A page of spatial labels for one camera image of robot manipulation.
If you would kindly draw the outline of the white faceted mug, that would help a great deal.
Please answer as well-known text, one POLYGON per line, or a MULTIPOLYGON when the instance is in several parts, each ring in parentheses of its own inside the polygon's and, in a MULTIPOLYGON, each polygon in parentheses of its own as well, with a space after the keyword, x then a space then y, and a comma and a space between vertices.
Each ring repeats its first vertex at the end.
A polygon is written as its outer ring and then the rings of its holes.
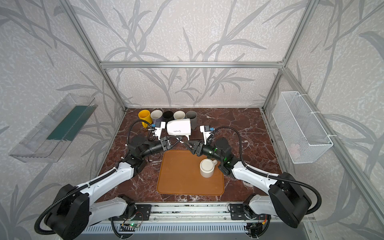
POLYGON ((190 119, 173 120, 167 123, 167 133, 170 136, 185 136, 189 140, 191 131, 190 119))

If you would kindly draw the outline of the cream round mug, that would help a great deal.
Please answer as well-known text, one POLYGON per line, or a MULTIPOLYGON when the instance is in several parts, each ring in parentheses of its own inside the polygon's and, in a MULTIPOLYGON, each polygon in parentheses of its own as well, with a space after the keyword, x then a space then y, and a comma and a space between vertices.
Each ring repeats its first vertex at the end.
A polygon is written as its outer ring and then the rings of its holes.
POLYGON ((204 178, 210 178, 215 171, 217 160, 204 159, 200 163, 200 174, 204 178))

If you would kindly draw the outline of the light blue mug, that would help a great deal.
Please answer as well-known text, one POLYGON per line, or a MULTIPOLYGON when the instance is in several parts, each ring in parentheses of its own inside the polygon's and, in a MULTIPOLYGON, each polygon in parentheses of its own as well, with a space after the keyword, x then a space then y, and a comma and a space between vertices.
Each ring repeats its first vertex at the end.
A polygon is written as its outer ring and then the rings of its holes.
POLYGON ((176 111, 174 112, 174 120, 183 120, 186 118, 186 113, 184 111, 176 111))

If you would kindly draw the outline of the black mug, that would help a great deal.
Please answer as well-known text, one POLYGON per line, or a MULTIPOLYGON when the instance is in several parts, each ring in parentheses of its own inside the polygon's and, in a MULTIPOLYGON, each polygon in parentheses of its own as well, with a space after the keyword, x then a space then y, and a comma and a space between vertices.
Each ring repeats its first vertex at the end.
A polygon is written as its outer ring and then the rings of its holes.
POLYGON ((163 121, 164 122, 170 122, 170 121, 173 121, 174 119, 175 119, 174 113, 172 111, 163 112, 163 121))

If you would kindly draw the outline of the grey mug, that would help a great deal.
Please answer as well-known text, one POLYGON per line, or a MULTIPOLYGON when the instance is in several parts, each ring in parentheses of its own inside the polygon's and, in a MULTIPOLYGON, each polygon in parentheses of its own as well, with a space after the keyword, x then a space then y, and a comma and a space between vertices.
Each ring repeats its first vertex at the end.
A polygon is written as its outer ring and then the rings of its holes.
POLYGON ((198 115, 195 111, 188 111, 186 113, 186 118, 190 120, 191 129, 195 130, 198 124, 198 115))

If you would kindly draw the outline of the yellow mug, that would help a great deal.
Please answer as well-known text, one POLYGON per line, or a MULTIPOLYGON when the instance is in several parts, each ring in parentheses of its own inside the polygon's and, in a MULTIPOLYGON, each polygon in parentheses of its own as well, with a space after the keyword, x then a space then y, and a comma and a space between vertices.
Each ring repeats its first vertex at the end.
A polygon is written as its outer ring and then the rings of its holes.
POLYGON ((138 114, 138 117, 140 120, 147 122, 142 122, 144 128, 148 128, 153 123, 153 120, 151 118, 151 112, 149 110, 141 110, 138 114))

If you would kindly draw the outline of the purple mug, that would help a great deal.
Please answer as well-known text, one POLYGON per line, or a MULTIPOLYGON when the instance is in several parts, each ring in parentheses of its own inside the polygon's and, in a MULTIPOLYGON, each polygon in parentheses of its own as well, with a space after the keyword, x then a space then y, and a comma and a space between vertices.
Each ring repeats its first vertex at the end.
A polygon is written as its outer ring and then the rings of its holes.
POLYGON ((161 123, 164 121, 162 110, 153 110, 150 114, 153 124, 161 123))

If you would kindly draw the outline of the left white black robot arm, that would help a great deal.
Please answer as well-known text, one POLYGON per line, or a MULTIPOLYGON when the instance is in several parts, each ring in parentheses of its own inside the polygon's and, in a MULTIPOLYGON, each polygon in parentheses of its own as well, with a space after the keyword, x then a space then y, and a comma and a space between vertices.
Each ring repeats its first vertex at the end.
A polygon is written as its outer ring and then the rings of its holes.
POLYGON ((34 229, 39 235, 59 235, 63 240, 73 240, 87 227, 114 217, 130 219, 136 215, 135 201, 125 195, 112 200, 98 199, 119 184, 137 176, 147 165, 146 157, 171 150, 183 136, 191 134, 190 125, 179 121, 151 125, 156 141, 142 135, 127 139, 128 153, 117 166, 97 178, 78 186, 62 187, 54 202, 37 218, 34 229))

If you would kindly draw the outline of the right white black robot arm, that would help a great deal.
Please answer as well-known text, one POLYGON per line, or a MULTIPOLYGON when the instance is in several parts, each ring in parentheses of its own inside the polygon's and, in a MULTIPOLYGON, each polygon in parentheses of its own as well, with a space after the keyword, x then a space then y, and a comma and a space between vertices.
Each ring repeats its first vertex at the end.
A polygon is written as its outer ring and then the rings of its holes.
POLYGON ((321 194, 314 187, 295 180, 287 172, 277 175, 248 165, 242 157, 236 157, 232 153, 232 147, 226 138, 212 142, 215 129, 210 128, 207 133, 204 140, 184 142, 185 147, 193 155, 218 161, 219 170, 225 176, 247 182, 269 196, 266 201, 250 196, 244 202, 249 218, 263 214, 277 216, 286 225, 297 228, 305 215, 312 214, 321 207, 321 194))

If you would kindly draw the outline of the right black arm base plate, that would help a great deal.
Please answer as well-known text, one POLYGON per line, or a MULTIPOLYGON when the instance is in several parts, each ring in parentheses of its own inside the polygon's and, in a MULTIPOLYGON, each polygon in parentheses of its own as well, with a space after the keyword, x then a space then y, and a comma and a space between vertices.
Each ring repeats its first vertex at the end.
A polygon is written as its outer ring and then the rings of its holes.
POLYGON ((243 204, 228 204, 228 211, 231 215, 231 220, 234 221, 264 221, 269 218, 265 214, 256 215, 250 208, 244 207, 243 204))

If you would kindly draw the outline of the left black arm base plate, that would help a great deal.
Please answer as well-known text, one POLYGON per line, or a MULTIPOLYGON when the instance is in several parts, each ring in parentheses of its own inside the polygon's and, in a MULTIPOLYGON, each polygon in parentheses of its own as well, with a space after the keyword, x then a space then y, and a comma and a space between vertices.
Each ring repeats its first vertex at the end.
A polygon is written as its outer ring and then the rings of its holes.
POLYGON ((131 205, 127 207, 124 218, 129 221, 148 221, 151 210, 152 205, 150 204, 131 205))

